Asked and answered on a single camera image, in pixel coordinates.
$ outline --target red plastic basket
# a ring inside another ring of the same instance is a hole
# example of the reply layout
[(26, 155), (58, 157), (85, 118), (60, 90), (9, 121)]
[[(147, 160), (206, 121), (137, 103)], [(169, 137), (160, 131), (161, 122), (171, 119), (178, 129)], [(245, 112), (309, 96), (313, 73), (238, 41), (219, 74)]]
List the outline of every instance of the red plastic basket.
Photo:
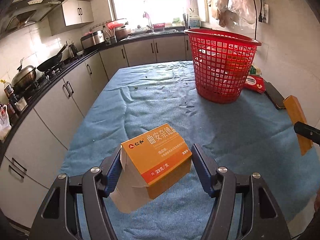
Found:
[(261, 42), (217, 30), (184, 32), (190, 39), (198, 93), (215, 103), (234, 102), (242, 91)]

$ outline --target wall outlet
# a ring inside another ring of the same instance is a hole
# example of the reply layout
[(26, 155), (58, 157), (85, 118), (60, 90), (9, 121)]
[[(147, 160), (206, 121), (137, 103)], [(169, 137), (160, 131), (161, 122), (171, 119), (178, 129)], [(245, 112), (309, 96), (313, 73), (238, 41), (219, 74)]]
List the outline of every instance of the wall outlet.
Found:
[(269, 5), (265, 4), (262, 10), (262, 21), (264, 23), (269, 23)]

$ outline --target smartphone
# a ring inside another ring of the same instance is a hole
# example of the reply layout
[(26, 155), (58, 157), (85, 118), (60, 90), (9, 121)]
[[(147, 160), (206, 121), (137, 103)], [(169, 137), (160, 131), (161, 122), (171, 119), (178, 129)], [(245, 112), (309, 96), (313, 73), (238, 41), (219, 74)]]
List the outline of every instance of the smartphone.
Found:
[(265, 82), (264, 85), (266, 87), (265, 94), (274, 104), (276, 109), (278, 110), (285, 109), (285, 106), (283, 103), (284, 97), (278, 92), (278, 90), (276, 90), (276, 88), (270, 82)]

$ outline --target blue gripper pad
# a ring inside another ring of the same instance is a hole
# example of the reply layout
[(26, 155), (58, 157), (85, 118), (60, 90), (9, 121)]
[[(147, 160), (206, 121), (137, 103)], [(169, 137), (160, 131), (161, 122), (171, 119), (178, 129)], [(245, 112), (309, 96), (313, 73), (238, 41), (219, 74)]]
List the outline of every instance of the blue gripper pad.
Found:
[(210, 197), (213, 197), (215, 191), (212, 188), (212, 185), (216, 183), (214, 180), (218, 165), (214, 160), (211, 160), (205, 155), (199, 144), (194, 144), (191, 148), (191, 152), (191, 158), (196, 168), (202, 188)]
[(109, 196), (111, 192), (113, 192), (116, 188), (118, 179), (120, 177), (122, 171), (122, 166), (120, 162), (120, 152), (117, 154), (116, 158), (114, 159), (109, 172), (107, 174), (107, 186), (104, 190), (105, 195)]

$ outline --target metal screw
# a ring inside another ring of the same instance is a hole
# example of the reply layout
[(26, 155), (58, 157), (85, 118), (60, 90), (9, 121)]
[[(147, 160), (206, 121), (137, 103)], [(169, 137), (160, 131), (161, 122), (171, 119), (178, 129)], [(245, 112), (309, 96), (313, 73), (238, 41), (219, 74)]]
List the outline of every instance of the metal screw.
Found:
[(58, 179), (64, 179), (67, 175), (65, 173), (60, 173)]
[(261, 177), (261, 175), (257, 172), (252, 173), (252, 177), (254, 177), (255, 179), (259, 179)]
[(92, 173), (97, 173), (100, 171), (100, 168), (99, 167), (92, 167), (91, 170), (90, 170)]
[(221, 173), (226, 173), (228, 171), (228, 169), (226, 167), (219, 167), (218, 171)]

